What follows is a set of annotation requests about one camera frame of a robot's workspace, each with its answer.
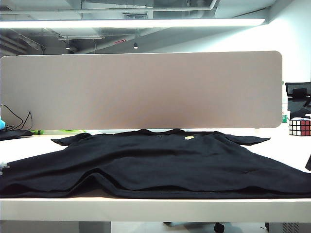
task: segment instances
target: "desk divider panel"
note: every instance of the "desk divider panel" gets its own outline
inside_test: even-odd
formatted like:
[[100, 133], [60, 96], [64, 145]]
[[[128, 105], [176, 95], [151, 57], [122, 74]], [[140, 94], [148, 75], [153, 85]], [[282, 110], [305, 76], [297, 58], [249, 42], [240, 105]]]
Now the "desk divider panel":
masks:
[[[263, 128], [281, 123], [276, 51], [8, 56], [0, 101], [33, 129]], [[5, 108], [8, 125], [18, 120]]]

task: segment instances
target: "ceiling light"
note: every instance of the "ceiling light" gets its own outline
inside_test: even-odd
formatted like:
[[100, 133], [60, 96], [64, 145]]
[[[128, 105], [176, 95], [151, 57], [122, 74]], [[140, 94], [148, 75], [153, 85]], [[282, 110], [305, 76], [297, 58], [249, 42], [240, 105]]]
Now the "ceiling light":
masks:
[[263, 18], [0, 21], [0, 28], [168, 28], [258, 26]]

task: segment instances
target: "white desk surface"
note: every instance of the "white desk surface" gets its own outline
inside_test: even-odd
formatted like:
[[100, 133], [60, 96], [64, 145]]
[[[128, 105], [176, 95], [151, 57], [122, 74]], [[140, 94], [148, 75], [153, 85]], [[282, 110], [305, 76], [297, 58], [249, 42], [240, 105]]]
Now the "white desk surface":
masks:
[[[311, 137], [288, 135], [288, 125], [275, 129], [208, 129], [233, 135], [271, 137], [250, 151], [308, 172]], [[39, 135], [0, 142], [0, 161], [14, 161], [64, 147]], [[0, 220], [37, 221], [193, 221], [311, 222], [311, 199], [146, 200], [103, 197], [67, 199], [0, 199]]]

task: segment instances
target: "t-shirt sleeve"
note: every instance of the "t-shirt sleeve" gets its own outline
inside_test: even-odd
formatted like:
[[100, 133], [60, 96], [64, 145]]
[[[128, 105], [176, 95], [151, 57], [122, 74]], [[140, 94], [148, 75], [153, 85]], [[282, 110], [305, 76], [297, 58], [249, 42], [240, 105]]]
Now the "t-shirt sleeve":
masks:
[[53, 142], [61, 145], [61, 146], [69, 146], [71, 143], [73, 142], [78, 142], [81, 139], [85, 139], [87, 137], [91, 137], [92, 135], [90, 135], [89, 133], [80, 133], [77, 134], [75, 136], [71, 136], [71, 137], [64, 137], [61, 139], [51, 139]]
[[9, 130], [9, 131], [0, 131], [0, 141], [17, 139], [22, 136], [32, 136], [33, 133], [29, 130]]
[[261, 138], [261, 137], [255, 137], [255, 136], [234, 136], [230, 134], [225, 134], [225, 137], [232, 142], [235, 142], [239, 145], [244, 145], [244, 146], [251, 146], [254, 144], [258, 144], [258, 143], [270, 140], [269, 137]]
[[306, 169], [308, 169], [309, 171], [311, 171], [311, 155], [310, 155], [310, 158], [306, 164]]

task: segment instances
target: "white wall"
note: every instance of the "white wall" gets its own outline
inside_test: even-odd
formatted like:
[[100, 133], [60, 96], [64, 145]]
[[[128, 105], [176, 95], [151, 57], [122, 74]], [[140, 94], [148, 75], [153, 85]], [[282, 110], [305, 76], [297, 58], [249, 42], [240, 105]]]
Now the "white wall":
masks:
[[311, 79], [310, 9], [311, 0], [295, 0], [270, 24], [208, 36], [153, 52], [277, 50], [283, 56], [284, 82], [309, 82]]

